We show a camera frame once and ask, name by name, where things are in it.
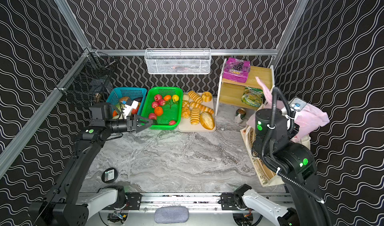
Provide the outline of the floral canvas tote bag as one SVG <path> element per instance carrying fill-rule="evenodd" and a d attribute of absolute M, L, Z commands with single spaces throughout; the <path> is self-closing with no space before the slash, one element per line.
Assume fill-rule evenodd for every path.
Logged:
<path fill-rule="evenodd" d="M 280 176 L 265 166 L 260 158 L 252 155 L 252 144 L 256 138 L 254 128 L 246 125 L 243 129 L 241 129 L 241 135 L 262 187 L 284 184 Z"/>

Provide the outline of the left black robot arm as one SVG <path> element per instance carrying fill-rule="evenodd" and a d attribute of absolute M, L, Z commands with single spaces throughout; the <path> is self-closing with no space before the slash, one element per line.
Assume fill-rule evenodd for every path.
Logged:
<path fill-rule="evenodd" d="M 97 154 L 113 133 L 141 132 L 156 120 L 140 115 L 133 118 L 114 118 L 120 110 L 110 103 L 90 107 L 90 125 L 82 130 L 75 143 L 75 151 L 57 182 L 41 201 L 31 203 L 28 214 L 34 226 L 84 226 L 88 219 L 106 207 L 123 209 L 127 205 L 123 187 L 112 186 L 100 190 L 83 202 L 78 196 L 86 174 Z"/>

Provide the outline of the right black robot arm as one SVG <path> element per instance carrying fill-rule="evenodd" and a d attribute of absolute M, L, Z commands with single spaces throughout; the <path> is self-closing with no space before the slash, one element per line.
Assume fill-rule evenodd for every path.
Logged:
<path fill-rule="evenodd" d="M 239 210 L 254 210 L 276 226 L 330 226 L 331 217 L 319 191 L 319 176 L 312 152 L 292 138 L 299 132 L 295 123 L 303 103 L 289 102 L 278 87 L 272 90 L 270 109 L 256 112 L 256 137 L 251 152 L 281 177 L 294 201 L 293 208 L 279 206 L 248 185 L 234 192 Z"/>

